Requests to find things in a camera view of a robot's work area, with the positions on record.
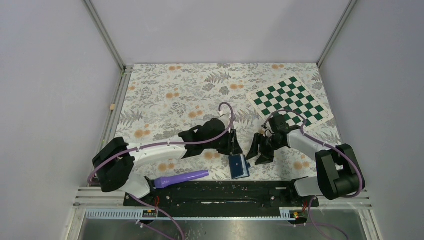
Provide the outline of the navy blue card holder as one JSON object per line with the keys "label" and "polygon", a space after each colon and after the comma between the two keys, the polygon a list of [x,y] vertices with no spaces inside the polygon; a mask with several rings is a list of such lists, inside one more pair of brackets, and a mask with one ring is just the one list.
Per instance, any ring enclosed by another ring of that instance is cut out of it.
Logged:
{"label": "navy blue card holder", "polygon": [[244,154],[231,155],[228,157],[228,162],[232,180],[250,177],[251,165],[247,162]]}

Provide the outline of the purple plastic handle tool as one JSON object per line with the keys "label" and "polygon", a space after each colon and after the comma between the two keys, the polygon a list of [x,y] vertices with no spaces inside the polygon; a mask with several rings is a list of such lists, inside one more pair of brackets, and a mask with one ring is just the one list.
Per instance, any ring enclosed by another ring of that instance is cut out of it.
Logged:
{"label": "purple plastic handle tool", "polygon": [[156,189],[164,189],[171,185],[197,180],[207,176],[209,176],[208,170],[199,170],[174,176],[163,176],[154,180],[154,187]]}

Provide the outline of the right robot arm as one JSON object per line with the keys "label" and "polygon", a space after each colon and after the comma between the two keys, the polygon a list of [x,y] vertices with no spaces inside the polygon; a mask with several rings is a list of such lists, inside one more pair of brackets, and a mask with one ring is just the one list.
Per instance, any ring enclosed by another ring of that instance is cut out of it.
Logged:
{"label": "right robot arm", "polygon": [[309,196],[328,200],[353,198],[366,186],[353,148],[348,144],[333,146],[305,132],[304,126],[290,126],[281,114],[272,114],[262,125],[271,134],[256,133],[246,159],[257,158],[255,164],[270,164],[275,152],[282,148],[297,150],[315,161],[316,176],[293,180],[287,201],[301,205]]}

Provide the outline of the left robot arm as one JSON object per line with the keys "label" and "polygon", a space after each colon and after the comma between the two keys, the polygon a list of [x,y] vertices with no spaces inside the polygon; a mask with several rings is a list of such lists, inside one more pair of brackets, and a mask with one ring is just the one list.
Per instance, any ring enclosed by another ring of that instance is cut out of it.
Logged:
{"label": "left robot arm", "polygon": [[93,158],[94,171],[88,181],[92,184],[96,178],[103,193],[121,190],[148,206],[154,202],[155,192],[147,178],[135,172],[137,167],[196,157],[205,150],[215,150],[225,156],[243,154],[228,117],[212,118],[173,137],[148,143],[127,143],[123,137],[116,137]]}

